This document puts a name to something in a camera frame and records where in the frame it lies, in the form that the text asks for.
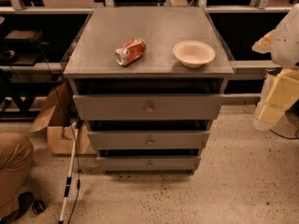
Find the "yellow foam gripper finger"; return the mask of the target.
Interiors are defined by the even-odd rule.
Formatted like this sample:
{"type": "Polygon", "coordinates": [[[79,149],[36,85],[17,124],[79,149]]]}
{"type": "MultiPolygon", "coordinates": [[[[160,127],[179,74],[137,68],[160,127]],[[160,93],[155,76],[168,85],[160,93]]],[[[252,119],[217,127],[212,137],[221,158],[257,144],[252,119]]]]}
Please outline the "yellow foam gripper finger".
{"type": "Polygon", "coordinates": [[[283,69],[277,75],[268,74],[255,111],[254,127],[260,131],[272,129],[298,100],[298,70],[283,69]]]}

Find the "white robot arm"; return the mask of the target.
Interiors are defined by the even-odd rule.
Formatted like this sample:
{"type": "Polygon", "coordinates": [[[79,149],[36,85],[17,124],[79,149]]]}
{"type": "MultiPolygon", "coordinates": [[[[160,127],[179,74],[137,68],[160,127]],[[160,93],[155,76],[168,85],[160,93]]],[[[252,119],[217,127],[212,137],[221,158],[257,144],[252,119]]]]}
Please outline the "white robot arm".
{"type": "Polygon", "coordinates": [[[263,83],[254,126],[261,131],[273,128],[299,100],[299,5],[295,5],[278,26],[252,47],[258,53],[271,53],[274,64],[282,67],[268,74],[263,83]]]}

